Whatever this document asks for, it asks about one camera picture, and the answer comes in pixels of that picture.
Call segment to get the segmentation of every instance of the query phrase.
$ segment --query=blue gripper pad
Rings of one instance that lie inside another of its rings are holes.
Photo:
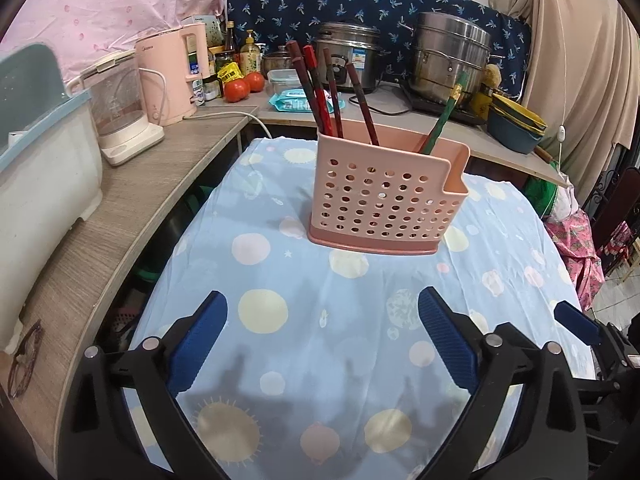
[[[568,301],[556,305],[554,317],[585,345],[597,346],[601,343],[600,327]]]
[[[449,307],[428,287],[418,297],[418,315],[449,374],[459,388],[473,394],[478,387],[478,358],[444,309]]]
[[[209,298],[198,319],[175,348],[169,360],[169,379],[166,387],[172,397],[185,392],[195,380],[213,343],[226,323],[227,307],[223,294]]]

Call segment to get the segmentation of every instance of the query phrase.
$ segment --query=pot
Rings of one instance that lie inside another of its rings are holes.
[[[270,52],[269,54],[264,54],[262,56],[261,63],[261,72],[265,79],[267,79],[267,74],[271,72],[271,70],[286,70],[288,68],[293,68],[293,64],[291,63],[293,58],[291,54],[287,52],[287,47],[284,45],[280,45],[276,52]]]
[[[491,49],[491,36],[474,23],[441,12],[421,12],[413,28],[412,75],[409,87],[422,97],[446,104],[462,71],[468,81],[456,108],[463,108],[480,89]]]
[[[353,84],[347,74],[346,65],[352,62],[365,92],[376,88],[378,56],[382,50],[378,46],[380,33],[373,27],[353,23],[323,23],[316,40],[318,74],[322,84],[328,86],[326,64],[322,50],[331,53],[332,69],[338,90],[353,92]]]

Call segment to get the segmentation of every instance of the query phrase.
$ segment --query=red tomato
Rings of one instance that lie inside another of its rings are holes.
[[[249,83],[244,79],[234,79],[225,85],[225,99],[228,103],[237,103],[249,95]]]
[[[251,72],[244,76],[244,79],[249,83],[251,92],[262,92],[264,88],[264,78],[260,72]]]

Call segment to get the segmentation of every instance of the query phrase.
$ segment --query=eyeglasses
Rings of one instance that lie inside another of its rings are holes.
[[[43,336],[44,329],[37,320],[18,345],[9,370],[7,390],[10,399],[20,397],[27,390]]]

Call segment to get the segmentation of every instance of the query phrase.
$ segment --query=yellow dish soap bottle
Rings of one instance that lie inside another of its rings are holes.
[[[247,30],[246,40],[240,49],[240,70],[244,75],[260,72],[260,47],[255,44],[251,29]]]

